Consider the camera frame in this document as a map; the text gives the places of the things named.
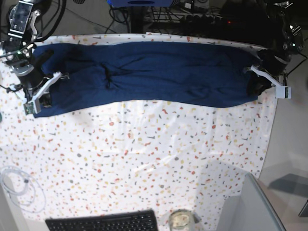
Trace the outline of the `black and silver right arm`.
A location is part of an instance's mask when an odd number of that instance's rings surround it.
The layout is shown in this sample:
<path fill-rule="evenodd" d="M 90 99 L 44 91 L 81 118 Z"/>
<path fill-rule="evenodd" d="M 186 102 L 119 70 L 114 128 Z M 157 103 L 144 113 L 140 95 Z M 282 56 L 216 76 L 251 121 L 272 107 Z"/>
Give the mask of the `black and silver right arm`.
<path fill-rule="evenodd" d="M 51 106 L 49 87 L 62 77 L 60 73 L 49 75 L 42 70 L 42 65 L 51 58 L 53 51 L 47 50 L 34 57 L 33 50 L 37 47 L 36 43 L 45 41 L 54 33 L 64 15 L 66 4 L 65 0 L 58 2 L 55 13 L 57 19 L 43 37 L 35 24 L 47 12 L 51 1 L 20 0 L 9 12 L 8 38 L 0 44 L 0 56 L 20 81 L 20 84 L 11 85 L 7 91 L 23 90 L 24 108 L 28 113 L 38 112 L 41 105 Z"/>

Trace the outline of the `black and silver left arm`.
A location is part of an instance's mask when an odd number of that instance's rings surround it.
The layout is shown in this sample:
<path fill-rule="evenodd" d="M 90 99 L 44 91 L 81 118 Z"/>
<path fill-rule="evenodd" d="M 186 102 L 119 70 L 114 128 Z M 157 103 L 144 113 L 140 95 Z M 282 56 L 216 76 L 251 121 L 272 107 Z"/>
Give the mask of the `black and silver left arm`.
<path fill-rule="evenodd" d="M 293 4 L 292 0 L 263 1 L 263 8 L 273 29 L 273 45 L 257 52 L 260 64 L 246 68 L 246 72 L 253 72 L 257 77 L 265 79 L 262 87 L 274 87 L 277 99 L 291 98 L 286 67 L 293 55 L 302 54 L 304 46 L 301 27 L 292 17 Z"/>

